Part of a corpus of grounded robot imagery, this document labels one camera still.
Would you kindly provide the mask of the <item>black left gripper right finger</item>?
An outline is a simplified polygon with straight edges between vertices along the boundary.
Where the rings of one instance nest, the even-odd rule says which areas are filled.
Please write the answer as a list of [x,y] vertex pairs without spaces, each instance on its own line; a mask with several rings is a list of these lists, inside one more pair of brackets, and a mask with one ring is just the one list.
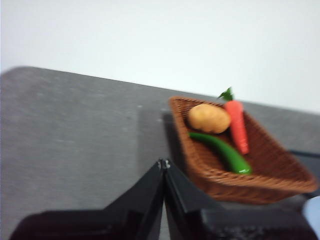
[[307,220],[282,209],[227,209],[196,187],[170,160],[163,162],[168,222],[182,240],[315,240]]

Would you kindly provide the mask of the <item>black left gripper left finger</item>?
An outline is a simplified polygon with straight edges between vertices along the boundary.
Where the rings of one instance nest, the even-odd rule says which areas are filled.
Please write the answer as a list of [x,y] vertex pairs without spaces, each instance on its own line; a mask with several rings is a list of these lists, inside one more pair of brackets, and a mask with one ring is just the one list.
[[102,209],[50,210],[26,216],[12,240],[158,239],[163,210],[163,160]]

